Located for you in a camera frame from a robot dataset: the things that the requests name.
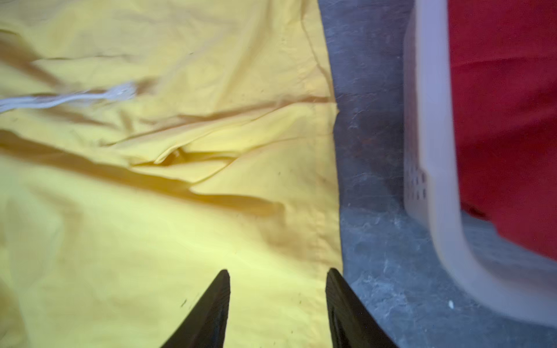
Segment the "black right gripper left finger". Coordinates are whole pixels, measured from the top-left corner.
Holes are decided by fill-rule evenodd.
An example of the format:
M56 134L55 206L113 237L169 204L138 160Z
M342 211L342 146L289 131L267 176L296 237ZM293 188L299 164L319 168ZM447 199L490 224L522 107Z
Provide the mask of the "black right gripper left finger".
M229 317L230 275L221 270L162 348L223 348Z

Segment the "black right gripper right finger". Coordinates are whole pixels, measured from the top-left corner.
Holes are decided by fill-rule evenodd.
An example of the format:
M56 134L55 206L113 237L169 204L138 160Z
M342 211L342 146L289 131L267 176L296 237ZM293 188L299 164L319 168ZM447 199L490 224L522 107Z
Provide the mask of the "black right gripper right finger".
M326 277L326 304L334 348L397 348L336 268Z

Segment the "yellow shorts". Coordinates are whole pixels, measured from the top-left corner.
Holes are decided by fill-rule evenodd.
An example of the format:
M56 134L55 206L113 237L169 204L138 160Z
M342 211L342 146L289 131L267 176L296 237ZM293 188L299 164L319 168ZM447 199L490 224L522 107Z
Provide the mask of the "yellow shorts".
M226 346L330 347L337 103L317 1L3 1L1 346L160 347L216 275Z

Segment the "red shorts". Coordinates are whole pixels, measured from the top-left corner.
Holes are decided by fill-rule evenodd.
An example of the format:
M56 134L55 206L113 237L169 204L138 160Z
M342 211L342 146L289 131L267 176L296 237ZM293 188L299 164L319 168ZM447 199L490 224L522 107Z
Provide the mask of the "red shorts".
M450 1L461 205L556 257L556 3Z

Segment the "white plastic laundry basket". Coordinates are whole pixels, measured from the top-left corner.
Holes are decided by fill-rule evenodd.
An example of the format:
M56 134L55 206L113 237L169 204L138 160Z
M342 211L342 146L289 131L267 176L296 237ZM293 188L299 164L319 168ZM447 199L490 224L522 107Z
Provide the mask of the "white plastic laundry basket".
M461 209L448 4L416 1L404 38L404 207L428 229L446 272L502 316L556 326L556 262Z

